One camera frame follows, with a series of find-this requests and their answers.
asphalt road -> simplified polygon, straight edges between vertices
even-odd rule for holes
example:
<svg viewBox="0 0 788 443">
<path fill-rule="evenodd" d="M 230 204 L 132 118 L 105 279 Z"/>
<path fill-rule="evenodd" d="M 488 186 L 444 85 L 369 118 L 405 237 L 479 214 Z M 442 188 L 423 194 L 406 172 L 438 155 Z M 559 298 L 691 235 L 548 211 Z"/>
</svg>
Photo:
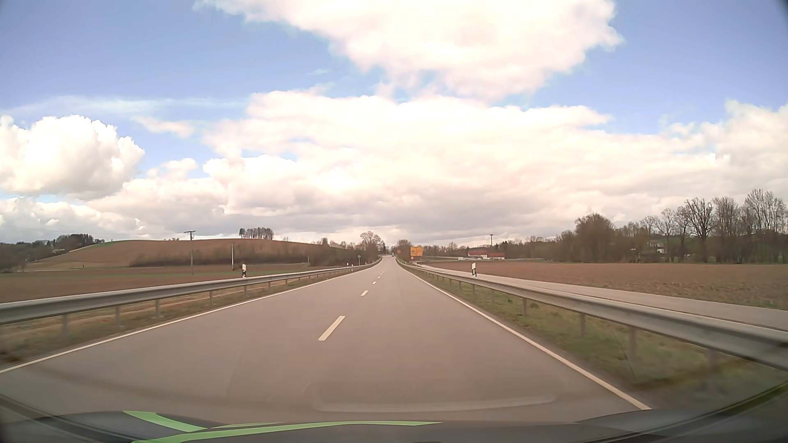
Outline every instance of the asphalt road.
<svg viewBox="0 0 788 443">
<path fill-rule="evenodd" d="M 137 410 L 223 423 L 573 422 L 632 403 L 390 257 L 0 373 L 51 414 Z"/>
<path fill-rule="evenodd" d="M 447 270 L 434 266 L 423 266 L 446 274 L 470 277 L 470 272 Z M 721 318 L 732 322 L 766 326 L 767 328 L 788 330 L 788 311 L 766 307 L 744 306 L 741 304 L 719 303 L 714 301 L 693 300 L 682 297 L 662 296 L 646 292 L 622 291 L 619 289 L 594 288 L 592 286 L 568 285 L 550 281 L 525 280 L 522 278 L 501 277 L 498 275 L 478 274 L 479 280 L 513 285 L 523 289 L 550 289 L 571 292 L 583 296 L 600 297 L 608 300 L 659 307 L 670 311 Z"/>
</svg>

guardrail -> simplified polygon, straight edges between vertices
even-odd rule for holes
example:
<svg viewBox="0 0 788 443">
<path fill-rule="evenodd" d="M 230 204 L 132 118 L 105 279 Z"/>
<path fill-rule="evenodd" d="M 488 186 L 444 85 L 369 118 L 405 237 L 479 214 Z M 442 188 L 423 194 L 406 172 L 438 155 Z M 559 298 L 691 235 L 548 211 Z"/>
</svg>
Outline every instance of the guardrail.
<svg viewBox="0 0 788 443">
<path fill-rule="evenodd" d="M 115 319 L 120 324 L 121 306 L 125 304 L 155 301 L 156 318 L 161 317 L 159 302 L 161 299 L 177 296 L 187 296 L 199 292 L 208 292 L 213 304 L 214 291 L 243 287 L 244 295 L 251 285 L 270 284 L 274 281 L 284 281 L 303 277 L 320 276 L 323 274 L 344 274 L 357 270 L 364 270 L 378 264 L 380 260 L 367 265 L 332 268 L 324 270 L 310 270 L 290 274 L 264 275 L 260 277 L 231 278 L 227 280 L 198 281 L 196 283 L 183 283 L 180 285 L 153 286 L 149 288 L 123 289 L 120 291 L 94 292 L 91 294 L 78 294 L 75 296 L 59 296 L 46 299 L 23 300 L 16 302 L 0 303 L 0 325 L 26 322 L 47 317 L 62 317 L 63 333 L 68 332 L 69 314 L 83 311 L 93 311 L 108 307 L 115 308 Z"/>
<path fill-rule="evenodd" d="M 670 311 L 658 307 L 583 296 L 571 292 L 552 289 L 523 289 L 513 285 L 478 280 L 473 277 L 442 273 L 403 262 L 400 262 L 400 265 L 432 274 L 438 278 L 448 279 L 449 284 L 457 281 L 460 288 L 463 283 L 471 285 L 474 292 L 479 286 L 520 297 L 523 299 L 523 316 L 528 315 L 527 300 L 577 312 L 580 315 L 581 337 L 585 334 L 586 315 L 629 326 L 631 356 L 637 355 L 637 331 L 642 329 L 696 344 L 711 351 L 723 352 L 780 370 L 788 370 L 788 331 Z M 713 353 L 710 353 L 709 360 L 712 365 L 715 364 L 716 358 Z"/>
</svg>

utility pole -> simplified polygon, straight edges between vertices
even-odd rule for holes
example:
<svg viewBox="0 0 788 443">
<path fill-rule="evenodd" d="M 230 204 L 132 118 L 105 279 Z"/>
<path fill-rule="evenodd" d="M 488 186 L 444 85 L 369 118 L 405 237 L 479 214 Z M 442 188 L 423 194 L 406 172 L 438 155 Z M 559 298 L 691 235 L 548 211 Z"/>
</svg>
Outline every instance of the utility pole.
<svg viewBox="0 0 788 443">
<path fill-rule="evenodd" d="M 189 262 L 190 262 L 190 265 L 191 265 L 191 275 L 195 274 L 195 244 L 194 244 L 194 241 L 193 241 L 195 239 L 195 232 L 196 231 L 194 231 L 194 230 L 192 230 L 192 231 L 184 231 L 184 234 L 189 234 L 189 244 L 191 245 L 191 253 L 189 254 Z"/>
</svg>

hill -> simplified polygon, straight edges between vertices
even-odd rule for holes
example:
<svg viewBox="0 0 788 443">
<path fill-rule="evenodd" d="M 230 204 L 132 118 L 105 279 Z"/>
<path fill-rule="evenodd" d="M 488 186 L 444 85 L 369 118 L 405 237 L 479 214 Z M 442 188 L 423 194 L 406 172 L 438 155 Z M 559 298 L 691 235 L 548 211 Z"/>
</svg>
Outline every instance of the hill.
<svg viewBox="0 0 788 443">
<path fill-rule="evenodd" d="M 29 270 L 67 270 L 113 266 L 183 266 L 189 264 L 189 240 L 119 240 L 92 244 L 28 265 Z M 193 240 L 195 265 L 235 262 L 335 265 L 350 262 L 356 251 L 325 245 L 260 239 Z"/>
</svg>

field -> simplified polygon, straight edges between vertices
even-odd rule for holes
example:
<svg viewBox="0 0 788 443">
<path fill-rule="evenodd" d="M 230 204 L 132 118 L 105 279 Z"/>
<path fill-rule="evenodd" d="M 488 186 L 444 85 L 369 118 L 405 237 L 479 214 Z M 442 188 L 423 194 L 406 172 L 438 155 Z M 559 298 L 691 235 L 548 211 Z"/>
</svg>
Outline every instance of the field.
<svg viewBox="0 0 788 443">
<path fill-rule="evenodd" d="M 189 263 L 189 252 L 194 248 L 195 262 L 212 260 L 213 264 L 230 264 L 230 250 L 234 248 L 236 263 L 242 255 L 317 255 L 325 249 L 320 245 L 291 241 L 259 239 L 212 240 L 122 240 L 93 244 L 67 254 L 57 255 L 40 262 L 30 263 L 27 270 L 68 270 L 92 267 L 131 266 L 135 262 L 155 262 L 161 259 L 178 259 Z"/>
<path fill-rule="evenodd" d="M 788 310 L 788 266 L 679 263 L 476 262 L 480 274 L 649 292 Z M 431 266 L 470 272 L 471 262 Z"/>
<path fill-rule="evenodd" d="M 247 275 L 279 274 L 324 269 L 320 266 L 296 264 L 248 265 Z M 77 270 L 26 271 L 0 274 L 0 303 L 30 300 L 43 297 L 68 296 L 88 292 L 144 288 L 146 286 L 175 285 L 192 281 L 221 280 L 240 277 L 240 271 L 227 265 L 195 266 L 191 275 L 189 266 L 158 268 L 95 268 Z"/>
</svg>

